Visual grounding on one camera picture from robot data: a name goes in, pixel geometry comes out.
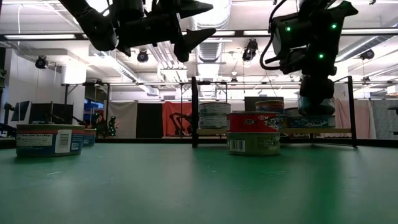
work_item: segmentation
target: green table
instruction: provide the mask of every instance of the green table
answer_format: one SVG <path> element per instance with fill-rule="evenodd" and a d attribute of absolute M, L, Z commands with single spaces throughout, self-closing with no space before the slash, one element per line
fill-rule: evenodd
<path fill-rule="evenodd" d="M 0 151 L 0 223 L 398 223 L 398 150 L 97 144 L 80 156 Z"/>

